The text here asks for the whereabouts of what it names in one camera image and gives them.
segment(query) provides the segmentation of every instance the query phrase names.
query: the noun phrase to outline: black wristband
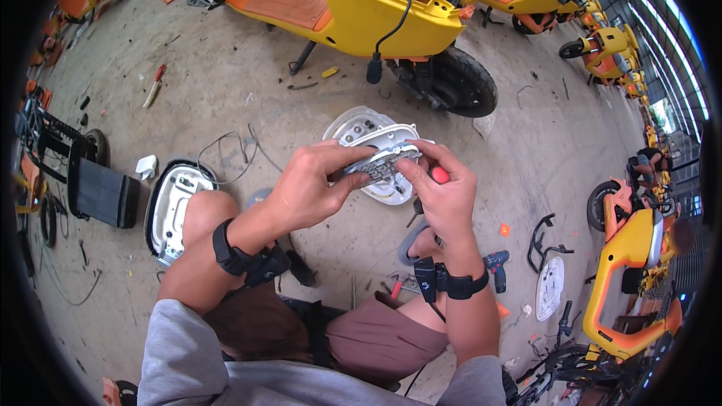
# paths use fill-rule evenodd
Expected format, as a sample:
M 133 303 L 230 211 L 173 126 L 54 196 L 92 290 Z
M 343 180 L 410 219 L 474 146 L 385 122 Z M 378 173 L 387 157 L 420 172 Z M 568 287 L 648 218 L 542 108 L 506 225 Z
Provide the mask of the black wristband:
M 436 284 L 439 292 L 446 292 L 451 299 L 469 299 L 476 292 L 480 292 L 489 283 L 489 271 L 477 280 L 471 276 L 452 276 L 446 271 L 443 262 L 436 264 Z
M 260 259 L 254 259 L 239 248 L 231 247 L 228 243 L 228 225 L 233 220 L 221 223 L 216 230 L 213 231 L 213 251 L 216 253 L 216 262 L 223 270 L 234 276 L 240 276 L 251 268 L 251 265 L 261 262 Z

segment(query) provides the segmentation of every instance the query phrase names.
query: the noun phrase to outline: dirty floor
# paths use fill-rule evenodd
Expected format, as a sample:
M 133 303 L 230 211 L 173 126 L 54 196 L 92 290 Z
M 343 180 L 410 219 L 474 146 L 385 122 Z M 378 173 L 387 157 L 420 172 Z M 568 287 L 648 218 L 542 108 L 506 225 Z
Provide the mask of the dirty floor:
M 133 175 L 136 162 L 149 154 L 164 167 L 171 158 L 195 158 L 222 134 L 237 130 L 246 138 L 252 124 L 268 157 L 256 155 L 237 182 L 224 186 L 242 205 L 248 195 L 272 186 L 293 150 L 321 139 L 339 114 L 366 105 L 396 122 L 416 123 L 423 138 L 447 145 L 478 175 L 474 230 L 483 255 L 508 249 L 508 290 L 498 295 L 510 311 L 502 319 L 501 362 L 511 362 L 519 376 L 532 364 L 527 341 L 551 347 L 563 307 L 544 322 L 527 317 L 534 308 L 537 276 L 526 263 L 526 252 L 537 221 L 555 212 L 555 226 L 547 244 L 575 250 L 563 255 L 565 279 L 562 304 L 572 300 L 572 316 L 583 310 L 591 288 L 583 280 L 596 270 L 603 236 L 586 221 L 585 205 L 591 189 L 622 176 L 625 161 L 643 146 L 642 120 L 636 105 L 613 88 L 586 85 L 581 60 L 560 59 L 561 44 L 581 35 L 576 23 L 551 34 L 521 36 L 510 19 L 497 15 L 503 26 L 481 27 L 476 14 L 457 40 L 457 47 L 480 60 L 496 81 L 499 105 L 491 135 L 483 139 L 472 119 L 433 112 L 396 85 L 384 69 L 377 86 L 365 82 L 366 62 L 318 45 L 301 72 L 290 77 L 288 62 L 305 46 L 299 36 L 281 29 L 268 31 L 259 21 L 229 7 L 212 11 L 194 8 L 185 0 L 165 5 L 161 0 L 122 0 L 112 3 L 58 65 L 43 70 L 42 86 L 50 88 L 50 112 L 71 125 L 82 115 L 79 104 L 88 95 L 89 124 L 101 129 L 111 147 L 111 167 Z M 78 26 L 67 29 L 67 42 Z M 150 109 L 141 105 L 158 67 L 165 63 L 162 88 Z M 320 73 L 340 68 L 323 79 Z M 287 86 L 319 82 L 290 91 Z M 230 143 L 206 159 L 221 179 L 232 179 L 246 168 Z M 50 180 L 50 188 L 58 185 Z M 55 248 L 42 249 L 43 262 L 36 291 L 48 326 L 68 362 L 87 388 L 100 397 L 101 376 L 140 380 L 140 367 L 149 316 L 158 293 L 161 266 L 144 243 L 143 219 L 151 181 L 143 182 L 134 228 L 115 229 L 99 221 L 71 218 L 68 236 L 59 235 Z M 357 301 L 380 288 L 379 281 L 404 269 L 396 248 L 407 234 L 411 202 L 392 207 L 365 194 L 354 193 L 341 212 L 325 223 L 293 233 L 297 250 L 318 270 L 314 288 L 299 285 L 290 273 L 282 276 L 284 295 L 329 306 L 350 307 L 351 277 L 356 276 Z M 37 218 L 31 227 L 38 234 Z M 501 223 L 510 227 L 500 235 Z M 78 239 L 89 259 L 83 267 Z M 31 238 L 35 266 L 41 265 L 38 236 Z M 80 302 L 102 270 L 95 290 Z M 403 292 L 406 301 L 413 293 Z M 611 309 L 623 311 L 626 298 Z M 617 312 L 605 311 L 611 324 Z M 573 337 L 586 341 L 581 319 Z M 443 393 L 454 372 L 453 352 L 428 365 L 410 397 L 429 403 Z M 401 392 L 410 379 L 404 380 Z M 544 401 L 563 391 L 557 383 Z

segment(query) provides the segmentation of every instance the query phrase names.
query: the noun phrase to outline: foot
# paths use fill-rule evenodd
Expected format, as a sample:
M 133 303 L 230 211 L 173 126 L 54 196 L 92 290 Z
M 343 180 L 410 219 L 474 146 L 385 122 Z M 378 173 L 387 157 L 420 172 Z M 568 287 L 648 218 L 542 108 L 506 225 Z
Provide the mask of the foot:
M 436 234 L 434 230 L 426 228 L 417 236 L 414 243 L 408 251 L 411 259 L 424 259 L 425 257 L 433 257 L 435 262 L 441 262 L 443 251 L 436 243 Z

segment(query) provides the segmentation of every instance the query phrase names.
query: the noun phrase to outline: blue power drill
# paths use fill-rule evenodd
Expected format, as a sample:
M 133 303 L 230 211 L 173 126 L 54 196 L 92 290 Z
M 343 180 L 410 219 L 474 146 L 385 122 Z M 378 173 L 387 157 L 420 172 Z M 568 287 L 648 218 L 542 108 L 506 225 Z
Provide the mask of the blue power drill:
M 492 252 L 490 255 L 483 257 L 484 265 L 487 270 L 491 270 L 494 275 L 494 288 L 497 293 L 506 292 L 506 271 L 504 271 L 504 262 L 509 260 L 509 251 Z

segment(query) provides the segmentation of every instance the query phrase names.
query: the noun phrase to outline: blue shorts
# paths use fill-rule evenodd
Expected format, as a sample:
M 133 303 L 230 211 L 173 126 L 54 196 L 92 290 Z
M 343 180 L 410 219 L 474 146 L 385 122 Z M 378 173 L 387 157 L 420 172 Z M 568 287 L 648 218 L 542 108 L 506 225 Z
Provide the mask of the blue shorts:
M 649 167 L 649 158 L 644 154 L 637 154 L 637 164 Z M 643 176 L 645 182 L 654 182 L 654 174 L 644 174 Z

